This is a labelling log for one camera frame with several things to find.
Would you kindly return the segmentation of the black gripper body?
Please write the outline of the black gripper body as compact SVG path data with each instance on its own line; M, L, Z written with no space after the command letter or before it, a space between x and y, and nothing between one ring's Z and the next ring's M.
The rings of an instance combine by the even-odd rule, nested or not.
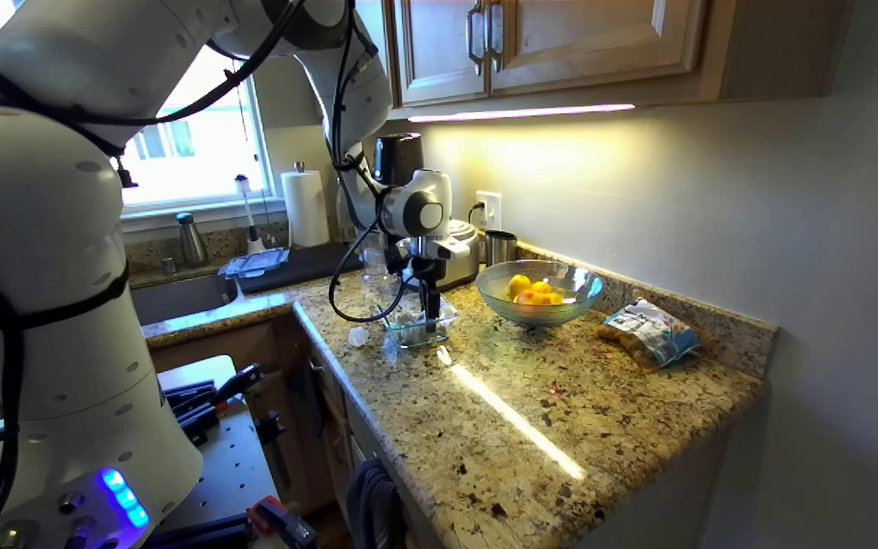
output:
M440 283L447 249L434 237L391 237L384 244L386 273L399 282Z

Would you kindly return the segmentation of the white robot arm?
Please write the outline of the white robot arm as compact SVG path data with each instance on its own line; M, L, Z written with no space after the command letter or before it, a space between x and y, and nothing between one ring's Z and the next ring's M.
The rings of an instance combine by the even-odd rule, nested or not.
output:
M21 0L0 28L0 544L134 549L197 486L132 302L116 159L207 46L296 58L337 161L386 120L357 0Z

